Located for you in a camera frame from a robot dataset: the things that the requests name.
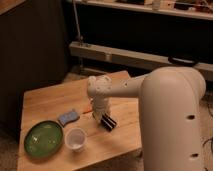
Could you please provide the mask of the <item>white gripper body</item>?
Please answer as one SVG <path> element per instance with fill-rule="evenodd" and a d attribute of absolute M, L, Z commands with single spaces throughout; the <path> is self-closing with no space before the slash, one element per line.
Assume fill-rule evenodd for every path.
<path fill-rule="evenodd" d="M 94 98 L 92 101 L 93 117 L 100 121 L 103 115 L 110 115 L 110 104 L 108 98 Z"/>

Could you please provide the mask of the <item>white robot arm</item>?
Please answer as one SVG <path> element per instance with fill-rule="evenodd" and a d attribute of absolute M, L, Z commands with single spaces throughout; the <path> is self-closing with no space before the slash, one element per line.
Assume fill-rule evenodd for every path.
<path fill-rule="evenodd" d="M 110 97 L 138 100 L 144 171 L 204 171 L 199 102 L 205 91 L 192 67 L 161 67 L 116 84 L 91 76 L 87 83 L 96 120 L 109 113 Z"/>

